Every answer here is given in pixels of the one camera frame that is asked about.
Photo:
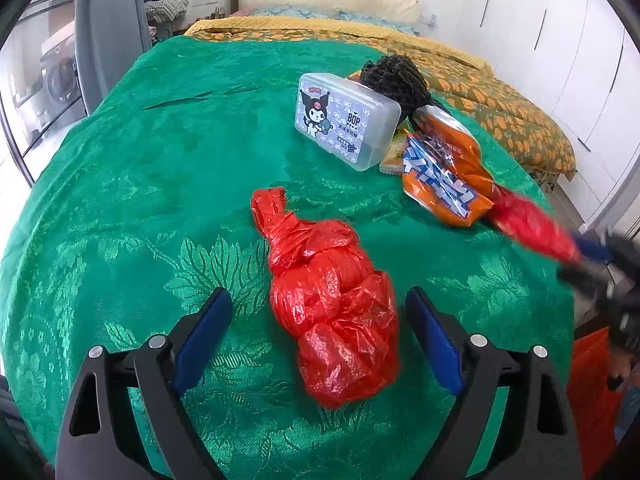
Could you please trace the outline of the orange snack bag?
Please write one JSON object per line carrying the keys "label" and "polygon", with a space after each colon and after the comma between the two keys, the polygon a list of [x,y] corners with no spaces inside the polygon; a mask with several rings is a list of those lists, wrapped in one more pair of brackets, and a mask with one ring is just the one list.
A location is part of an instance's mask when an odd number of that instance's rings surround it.
{"label": "orange snack bag", "polygon": [[402,155],[402,189],[450,226],[468,228],[491,210],[494,178],[475,136],[436,105],[418,108]]}

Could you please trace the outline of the red plastic bag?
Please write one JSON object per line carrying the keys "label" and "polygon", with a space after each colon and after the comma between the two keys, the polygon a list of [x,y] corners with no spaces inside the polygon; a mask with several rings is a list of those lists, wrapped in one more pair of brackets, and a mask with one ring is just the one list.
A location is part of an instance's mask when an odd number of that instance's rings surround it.
{"label": "red plastic bag", "polygon": [[400,367],[393,285],[356,231],[337,219],[299,218],[284,188],[255,191],[250,210],[269,245],[271,310],[296,341],[307,393],[335,410],[392,384]]}

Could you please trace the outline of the clear plastic box with label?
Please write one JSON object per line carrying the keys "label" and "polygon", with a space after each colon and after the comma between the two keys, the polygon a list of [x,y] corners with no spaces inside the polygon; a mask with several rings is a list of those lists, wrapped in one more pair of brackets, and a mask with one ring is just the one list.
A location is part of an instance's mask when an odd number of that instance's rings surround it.
{"label": "clear plastic box with label", "polygon": [[329,73],[299,77],[296,130],[357,171],[382,162],[400,115],[396,101],[359,82]]}

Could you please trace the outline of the dark red wrapper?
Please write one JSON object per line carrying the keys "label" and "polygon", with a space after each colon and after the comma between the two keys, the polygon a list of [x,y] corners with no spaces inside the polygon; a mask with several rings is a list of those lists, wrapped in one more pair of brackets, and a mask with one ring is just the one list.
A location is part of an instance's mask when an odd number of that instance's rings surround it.
{"label": "dark red wrapper", "polygon": [[560,263],[582,258],[570,232],[528,198],[495,184],[492,202],[487,220],[514,242]]}

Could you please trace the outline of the bed with orange floral quilt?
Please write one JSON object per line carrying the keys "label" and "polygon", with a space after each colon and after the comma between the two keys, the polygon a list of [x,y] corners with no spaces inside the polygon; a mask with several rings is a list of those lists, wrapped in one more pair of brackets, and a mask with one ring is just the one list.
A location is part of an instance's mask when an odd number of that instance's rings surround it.
{"label": "bed with orange floral quilt", "polygon": [[436,40],[330,18],[239,15],[198,20],[186,36],[211,42],[341,41],[408,56],[435,96],[478,122],[539,185],[573,179],[577,172],[570,140],[547,113],[498,79],[482,58]]}

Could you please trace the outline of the white wardrobe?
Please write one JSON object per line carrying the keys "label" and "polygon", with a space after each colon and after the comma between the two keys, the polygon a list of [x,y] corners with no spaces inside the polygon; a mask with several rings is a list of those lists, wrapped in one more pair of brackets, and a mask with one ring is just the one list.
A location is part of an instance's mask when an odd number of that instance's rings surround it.
{"label": "white wardrobe", "polygon": [[552,118],[576,162],[559,185],[587,229],[639,215],[639,50],[608,0],[463,0],[460,46]]}

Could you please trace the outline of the green embroidered tablecloth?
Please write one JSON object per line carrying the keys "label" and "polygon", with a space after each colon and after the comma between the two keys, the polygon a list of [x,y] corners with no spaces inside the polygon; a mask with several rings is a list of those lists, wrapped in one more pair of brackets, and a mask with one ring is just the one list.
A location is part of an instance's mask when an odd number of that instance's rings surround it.
{"label": "green embroidered tablecloth", "polygon": [[552,260],[486,226],[448,228],[398,178],[353,170],[296,131],[300,76],[347,76],[379,55],[351,42],[178,37],[70,130],[1,260],[2,358],[47,458],[92,346],[136,348],[223,287],[234,318],[184,406],[229,478],[413,474],[449,394],[403,327],[393,385],[335,411],[308,396],[268,302],[267,245],[250,213],[258,188],[284,188],[304,219],[351,224],[398,297],[420,286],[499,347],[542,344],[567,380],[574,299]]}

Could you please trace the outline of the black foam net upper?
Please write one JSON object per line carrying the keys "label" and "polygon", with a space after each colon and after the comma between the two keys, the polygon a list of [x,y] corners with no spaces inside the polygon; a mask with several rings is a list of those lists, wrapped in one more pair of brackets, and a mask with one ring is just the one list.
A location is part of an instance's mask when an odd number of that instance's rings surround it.
{"label": "black foam net upper", "polygon": [[375,63],[368,61],[360,70],[359,81],[374,92],[398,103],[400,122],[432,102],[431,93],[420,70],[405,55],[383,55]]}

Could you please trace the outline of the washing machine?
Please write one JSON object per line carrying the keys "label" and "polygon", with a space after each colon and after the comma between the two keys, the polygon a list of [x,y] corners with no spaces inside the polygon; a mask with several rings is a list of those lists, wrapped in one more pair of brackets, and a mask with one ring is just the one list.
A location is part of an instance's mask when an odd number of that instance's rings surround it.
{"label": "washing machine", "polygon": [[60,41],[40,58],[44,88],[57,107],[70,105],[80,95],[75,58],[75,36]]}

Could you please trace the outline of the right teal pillow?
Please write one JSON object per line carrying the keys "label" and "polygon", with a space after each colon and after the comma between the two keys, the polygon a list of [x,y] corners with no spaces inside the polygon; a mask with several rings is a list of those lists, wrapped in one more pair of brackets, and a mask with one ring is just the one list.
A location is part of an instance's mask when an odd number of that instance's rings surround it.
{"label": "right teal pillow", "polygon": [[420,36],[420,32],[410,25],[407,25],[401,22],[386,20],[385,18],[377,18],[376,16],[369,16],[369,15],[360,14],[360,13],[350,13],[343,10],[339,10],[337,14],[335,14],[335,18],[340,21],[357,22],[357,23],[387,27],[393,30],[397,30],[398,32],[402,32],[403,34],[417,36],[417,37]]}

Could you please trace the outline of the teal pillow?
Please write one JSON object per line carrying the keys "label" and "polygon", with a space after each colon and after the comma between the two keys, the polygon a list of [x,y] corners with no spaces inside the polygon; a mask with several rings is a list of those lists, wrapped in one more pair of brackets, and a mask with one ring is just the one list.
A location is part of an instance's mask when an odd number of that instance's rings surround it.
{"label": "teal pillow", "polygon": [[298,8],[297,6],[267,6],[250,11],[250,16],[268,16],[268,18],[327,18],[336,20],[336,12],[323,12],[311,8]]}
{"label": "teal pillow", "polygon": [[337,14],[335,14],[335,18],[340,21],[357,22],[357,23],[387,27],[393,30],[397,30],[398,32],[402,32],[403,34],[417,36],[417,37],[420,36],[420,32],[410,25],[407,25],[401,22],[386,20],[385,18],[377,18],[376,16],[369,16],[369,15],[360,14],[360,13],[350,13],[343,10],[339,10]]}

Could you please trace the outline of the left teal pillow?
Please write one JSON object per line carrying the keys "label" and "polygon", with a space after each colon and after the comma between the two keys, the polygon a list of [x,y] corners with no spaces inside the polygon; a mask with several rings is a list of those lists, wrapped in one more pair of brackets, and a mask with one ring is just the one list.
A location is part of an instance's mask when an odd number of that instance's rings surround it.
{"label": "left teal pillow", "polygon": [[336,20],[336,12],[323,12],[311,8],[298,8],[297,6],[267,6],[250,11],[250,16],[268,16],[268,18],[327,18]]}

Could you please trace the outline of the pile of clothes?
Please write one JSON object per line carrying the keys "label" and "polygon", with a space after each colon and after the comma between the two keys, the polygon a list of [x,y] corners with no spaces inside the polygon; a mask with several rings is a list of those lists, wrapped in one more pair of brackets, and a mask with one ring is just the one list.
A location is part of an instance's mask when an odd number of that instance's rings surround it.
{"label": "pile of clothes", "polygon": [[189,0],[144,0],[144,12],[149,25],[171,23],[186,15]]}

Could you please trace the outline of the blue-grey curtain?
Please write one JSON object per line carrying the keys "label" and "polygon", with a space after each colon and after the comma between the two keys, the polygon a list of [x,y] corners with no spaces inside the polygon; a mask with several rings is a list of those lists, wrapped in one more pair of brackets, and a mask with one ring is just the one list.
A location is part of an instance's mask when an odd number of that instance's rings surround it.
{"label": "blue-grey curtain", "polygon": [[89,114],[150,49],[143,0],[75,0],[75,58]]}

